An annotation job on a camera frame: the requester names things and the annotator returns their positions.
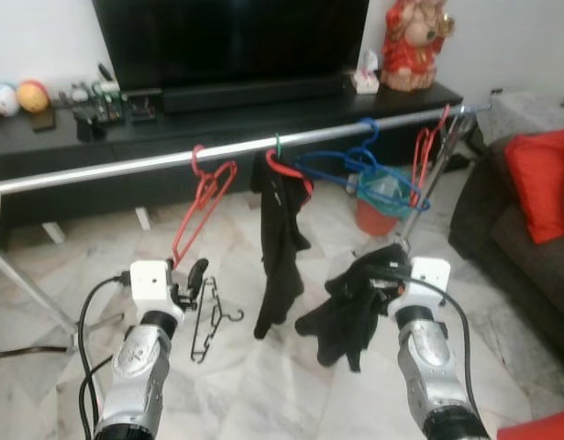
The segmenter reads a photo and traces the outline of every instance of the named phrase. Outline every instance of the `sofa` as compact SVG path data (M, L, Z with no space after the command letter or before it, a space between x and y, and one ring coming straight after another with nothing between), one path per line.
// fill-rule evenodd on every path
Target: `sofa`
M471 171L448 241L488 272L564 354L564 236L533 243L504 155L509 141L491 144Z

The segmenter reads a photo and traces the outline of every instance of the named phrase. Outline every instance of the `red cushion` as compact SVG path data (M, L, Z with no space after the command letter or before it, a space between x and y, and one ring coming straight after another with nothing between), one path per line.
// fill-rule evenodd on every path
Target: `red cushion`
M498 431L498 440L564 440L564 412Z
M505 157L533 241L564 236L564 130L515 137Z

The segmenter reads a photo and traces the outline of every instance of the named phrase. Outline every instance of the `white ball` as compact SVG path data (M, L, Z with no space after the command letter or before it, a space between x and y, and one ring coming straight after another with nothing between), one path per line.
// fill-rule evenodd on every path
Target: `white ball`
M15 89L8 84L0 84L0 115L14 116L19 107Z

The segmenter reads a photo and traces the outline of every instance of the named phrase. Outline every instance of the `marble floor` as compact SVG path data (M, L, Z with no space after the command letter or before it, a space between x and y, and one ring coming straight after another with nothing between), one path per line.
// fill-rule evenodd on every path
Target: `marble floor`
M472 326L473 388L481 416L495 438L498 428L564 408L564 365L511 301L470 261L448 244L448 224L468 172L444 176L411 244L414 255L447 259L449 292L465 308ZM260 262L259 199L228 195L182 263L210 261L227 310L242 308L240 323L224 321L204 364L189 359L194 319L178 330L165 385L159 439L421 439L409 414L405 384L396 362L397 328L382 319L361 373L345 359L333 368L316 362L316 340L300 337L295 319L326 299L324 280L334 258L368 241L354 219L355 200L332 184L316 184L299 215L302 233L313 244L298 257L305 292L285 324L262 341L253 338L265 285ZM49 242L38 227L19 230L9 255L70 315L100 280L136 259L169 256L186 206L152 211L153 228L142 232L132 212L62 224L68 239ZM90 347L101 360L120 345L134 307L128 291L108 288L94 299L89 319L126 311L124 323L92 334ZM460 324L447 307L443 320L462 357ZM66 343L67 336L22 291L0 273L0 350L30 344ZM82 380L77 355L43 354L0 360L0 439L82 439L77 391ZM108 368L100 381L107 387Z

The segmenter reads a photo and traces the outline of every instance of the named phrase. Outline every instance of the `black cloth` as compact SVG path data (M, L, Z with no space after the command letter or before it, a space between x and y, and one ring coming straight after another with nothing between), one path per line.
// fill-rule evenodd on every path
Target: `black cloth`
M351 371L360 371L362 350L375 334L380 314L398 295L398 286L377 287L370 268L389 268L390 262L404 265L407 255L399 245L383 247L355 260L349 268L325 283L330 298L296 321L301 336L318 338L318 362L329 367L347 355Z
M274 171L265 154L257 154L254 160L251 190L261 193L261 250L267 284L253 335L262 339L272 324L285 321L294 299L304 291L295 260L296 253L310 248L310 243L298 230L296 216L310 194L304 179Z

